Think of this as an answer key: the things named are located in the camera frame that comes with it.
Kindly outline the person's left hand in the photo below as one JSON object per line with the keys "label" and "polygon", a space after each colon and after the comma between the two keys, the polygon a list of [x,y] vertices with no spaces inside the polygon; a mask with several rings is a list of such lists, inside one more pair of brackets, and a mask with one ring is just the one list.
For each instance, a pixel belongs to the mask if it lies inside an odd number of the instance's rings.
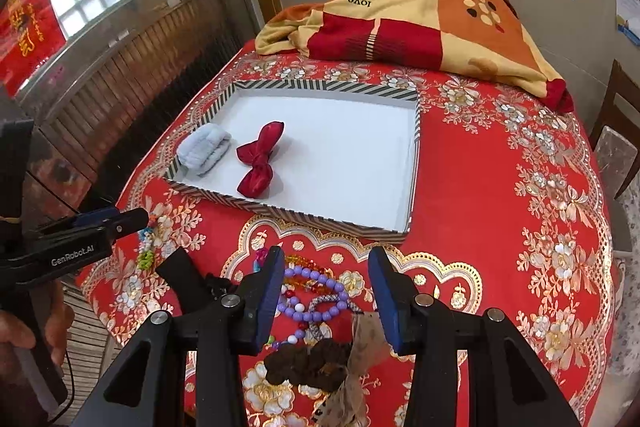
{"label": "person's left hand", "polygon": [[67,349],[67,333],[74,321],[74,310],[64,301],[63,284],[55,280],[41,287],[44,303],[49,305],[47,317],[41,321],[37,313],[34,319],[21,320],[15,314],[1,311],[1,343],[14,348],[32,349],[36,345],[35,332],[39,331],[48,345],[52,362],[61,367]]}

